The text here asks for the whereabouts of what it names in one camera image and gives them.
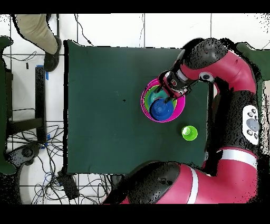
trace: dark green table surface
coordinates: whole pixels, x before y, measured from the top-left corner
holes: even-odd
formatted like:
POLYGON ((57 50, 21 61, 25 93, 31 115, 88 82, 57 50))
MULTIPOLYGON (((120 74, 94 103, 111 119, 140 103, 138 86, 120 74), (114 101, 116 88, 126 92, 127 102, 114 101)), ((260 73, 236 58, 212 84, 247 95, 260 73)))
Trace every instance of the dark green table surface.
POLYGON ((68 47, 69 173, 129 173, 148 160, 202 165, 207 84, 193 86, 172 122, 155 123, 140 106, 146 85, 172 66, 179 49, 85 47, 72 41, 68 47), (184 125, 198 129, 194 141, 183 139, 184 125))

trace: green cup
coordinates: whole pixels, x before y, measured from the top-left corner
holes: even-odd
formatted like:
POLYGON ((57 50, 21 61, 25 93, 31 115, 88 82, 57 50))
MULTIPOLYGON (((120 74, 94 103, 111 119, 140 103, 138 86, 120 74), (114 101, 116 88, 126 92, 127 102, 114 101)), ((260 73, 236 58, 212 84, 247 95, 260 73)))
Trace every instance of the green cup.
POLYGON ((193 126, 185 126, 182 128, 182 136, 187 141, 193 141, 198 136, 198 131, 193 126))

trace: shoe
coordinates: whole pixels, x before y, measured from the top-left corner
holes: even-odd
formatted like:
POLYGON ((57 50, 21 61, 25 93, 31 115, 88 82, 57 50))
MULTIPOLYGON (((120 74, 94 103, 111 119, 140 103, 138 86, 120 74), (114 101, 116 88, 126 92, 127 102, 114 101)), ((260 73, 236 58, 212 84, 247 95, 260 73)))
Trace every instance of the shoe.
POLYGON ((62 46, 62 42, 57 36, 54 37, 57 41, 58 48, 55 54, 49 54, 47 52, 45 53, 44 70, 47 72, 52 72, 54 69, 56 69, 59 63, 59 52, 62 46))
POLYGON ((46 22, 48 23, 50 18, 51 18, 52 14, 46 14, 46 22))

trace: pink bowl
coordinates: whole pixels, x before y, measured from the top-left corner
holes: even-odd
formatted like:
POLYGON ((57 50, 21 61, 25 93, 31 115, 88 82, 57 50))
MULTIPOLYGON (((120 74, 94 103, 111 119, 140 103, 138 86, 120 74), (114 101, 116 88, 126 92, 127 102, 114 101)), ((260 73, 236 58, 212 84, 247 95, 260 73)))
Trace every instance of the pink bowl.
POLYGON ((170 118, 168 118, 167 120, 155 120, 151 117, 151 115, 149 114, 149 112, 146 110, 145 106, 144 106, 144 96, 147 93, 147 91, 152 88, 155 85, 159 85, 159 81, 158 79, 154 79, 151 82, 148 83, 148 85, 146 86, 146 88, 144 89, 142 95, 141 95, 141 109, 143 111, 143 113, 153 122, 158 122, 158 123, 165 123, 165 122, 170 122, 171 120, 174 120, 175 118, 177 118, 183 111, 184 107, 185 107, 185 96, 182 96, 180 98, 177 99, 177 103, 175 106, 175 109, 172 113, 172 115, 170 116, 170 118))

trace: tile floor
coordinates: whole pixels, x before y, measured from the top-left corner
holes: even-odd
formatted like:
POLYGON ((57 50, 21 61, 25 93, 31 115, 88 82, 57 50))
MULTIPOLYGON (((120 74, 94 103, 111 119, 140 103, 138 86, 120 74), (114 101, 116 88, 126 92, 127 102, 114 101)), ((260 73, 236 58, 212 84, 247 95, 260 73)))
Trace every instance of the tile floor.
MULTIPOLYGON (((76 14, 83 27, 84 35, 97 46, 121 46, 121 47, 156 47, 156 48, 180 48, 189 40, 197 37, 224 38, 234 42, 247 41, 251 46, 261 49, 269 41, 267 18, 264 14, 76 14)), ((52 14, 49 21, 52 32, 56 35, 56 15, 52 14)), ((0 35, 10 36, 14 43, 4 50, 3 56, 7 68, 12 69, 13 81, 13 109, 35 107, 35 67, 44 62, 44 51, 26 41, 17 33, 9 15, 0 14, 0 35), (37 56, 28 60, 28 69, 25 59, 36 51, 37 56)), ((60 14, 60 38, 71 39, 80 45, 89 45, 82 35, 82 29, 77 24, 74 14, 60 14)), ((64 56, 60 55, 60 63, 57 69, 49 73, 46 80, 46 115, 48 132, 51 137, 57 137, 48 142, 49 152, 52 152, 56 171, 62 168, 62 137, 63 133, 63 72, 64 56)), ((266 82, 266 93, 269 96, 270 82, 266 82)), ((33 110, 15 111, 14 120, 28 119, 34 116, 33 110)), ((8 150, 17 148, 23 144, 18 136, 10 138, 8 150)), ((24 166, 21 174, 20 188, 24 204, 31 202, 42 204, 41 185, 46 185, 50 177, 45 178, 45 173, 50 171, 49 156, 46 149, 40 149, 39 157, 31 166, 24 166)), ((80 190, 80 197, 70 204, 96 204, 105 198, 104 181, 97 174, 76 174, 76 184, 80 190)), ((48 190, 45 199, 46 204, 69 204, 63 191, 57 191, 60 198, 52 189, 48 190)))

